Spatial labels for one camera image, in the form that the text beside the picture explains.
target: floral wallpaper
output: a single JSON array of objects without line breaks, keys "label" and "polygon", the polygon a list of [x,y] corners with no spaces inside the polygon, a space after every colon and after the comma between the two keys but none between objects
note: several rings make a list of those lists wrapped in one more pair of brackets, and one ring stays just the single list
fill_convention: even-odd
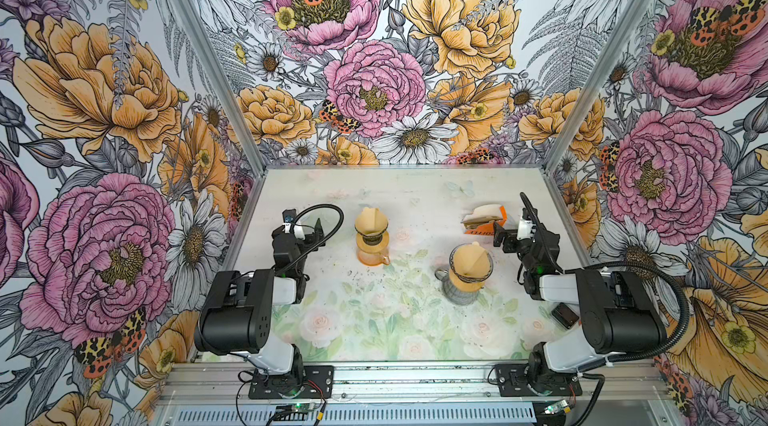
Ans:
[{"label": "floral wallpaper", "polygon": [[254,173],[165,0],[0,9],[3,422],[146,425]]},{"label": "floral wallpaper", "polygon": [[[683,287],[690,325],[656,362],[687,424],[768,424],[766,5],[653,0],[605,78],[597,148],[554,170],[593,261]],[[670,287],[640,275],[671,332]]]},{"label": "floral wallpaper", "polygon": [[272,165],[541,163],[628,1],[195,0]]}]

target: red wire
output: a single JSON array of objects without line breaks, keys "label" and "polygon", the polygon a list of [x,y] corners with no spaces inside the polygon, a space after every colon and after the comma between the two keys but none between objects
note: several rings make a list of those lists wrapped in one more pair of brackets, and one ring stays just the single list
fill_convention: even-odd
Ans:
[{"label": "red wire", "polygon": [[312,381],[311,379],[307,379],[306,382],[312,384],[312,387],[315,388],[320,393],[320,399],[322,399],[323,401],[326,400],[326,396],[325,394],[322,393],[322,389],[318,388],[317,384],[315,384],[314,381]]}]

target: vent grille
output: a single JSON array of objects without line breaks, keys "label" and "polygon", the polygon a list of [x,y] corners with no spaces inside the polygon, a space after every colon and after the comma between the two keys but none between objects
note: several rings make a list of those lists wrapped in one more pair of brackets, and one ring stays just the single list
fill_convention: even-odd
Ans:
[{"label": "vent grille", "polygon": [[[243,420],[249,426],[264,425],[275,411],[274,406],[244,405]],[[307,420],[297,414],[273,424],[293,426],[315,420],[316,412]],[[514,403],[446,403],[446,404],[329,404],[322,418],[324,426],[354,424],[509,424],[533,423],[536,415],[529,402]],[[175,426],[242,426],[234,406],[180,407]]]}]

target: black mounting plate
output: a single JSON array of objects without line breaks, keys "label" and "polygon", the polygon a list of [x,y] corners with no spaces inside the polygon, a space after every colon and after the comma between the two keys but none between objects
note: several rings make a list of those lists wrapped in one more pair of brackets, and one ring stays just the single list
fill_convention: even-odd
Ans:
[{"label": "black mounting plate", "polygon": [[[322,388],[325,399],[333,393],[333,366],[307,366],[304,370],[305,380],[310,380]],[[254,382],[248,391],[249,399],[285,399],[277,391],[264,382]],[[295,398],[290,399],[320,399],[320,392],[305,385]]]},{"label": "black mounting plate", "polygon": [[572,380],[571,374],[558,374],[551,381],[540,381],[539,384],[550,391],[549,394],[542,394],[534,391],[528,386],[528,378],[525,371],[528,368],[527,363],[517,364],[496,364],[493,367],[498,382],[498,393],[502,398],[530,397],[530,396],[571,396],[573,394],[581,396],[581,384]]}]

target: white table surface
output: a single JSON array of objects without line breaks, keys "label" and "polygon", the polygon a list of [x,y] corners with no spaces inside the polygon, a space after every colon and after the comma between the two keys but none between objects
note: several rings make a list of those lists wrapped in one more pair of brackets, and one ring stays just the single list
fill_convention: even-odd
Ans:
[{"label": "white table surface", "polygon": [[[537,169],[275,169],[266,176],[235,269],[271,267],[270,233],[284,209],[329,202],[344,223],[319,251],[310,253],[311,279],[300,305],[273,309],[271,334],[297,344],[305,362],[526,358],[528,350],[565,330],[550,316],[553,304],[533,301],[516,281],[520,261],[492,247],[491,236],[463,234],[461,219],[484,204],[504,205],[507,228],[522,211],[524,191],[547,229],[558,233],[559,264],[579,267],[546,184]],[[387,267],[367,267],[355,257],[354,220],[363,207],[389,218]],[[313,211],[327,233],[333,210]],[[442,295],[434,271],[448,267],[456,245],[478,241],[494,272],[478,300],[456,306]],[[204,361],[240,361],[206,353]]]}]

